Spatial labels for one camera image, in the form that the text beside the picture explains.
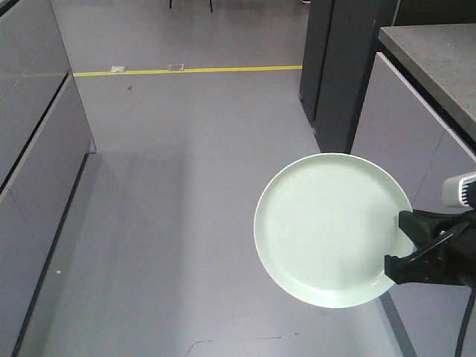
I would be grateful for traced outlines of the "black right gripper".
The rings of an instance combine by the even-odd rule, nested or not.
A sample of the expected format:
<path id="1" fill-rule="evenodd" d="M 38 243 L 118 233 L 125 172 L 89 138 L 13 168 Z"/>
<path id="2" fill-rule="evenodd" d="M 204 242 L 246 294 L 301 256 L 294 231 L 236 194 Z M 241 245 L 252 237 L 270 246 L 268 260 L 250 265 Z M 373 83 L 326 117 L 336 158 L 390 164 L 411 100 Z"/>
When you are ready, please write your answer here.
<path id="1" fill-rule="evenodd" d="M 418 248 L 405 257 L 386 255 L 385 274 L 397 285 L 475 285 L 475 211 L 400 211 L 399 228 Z"/>

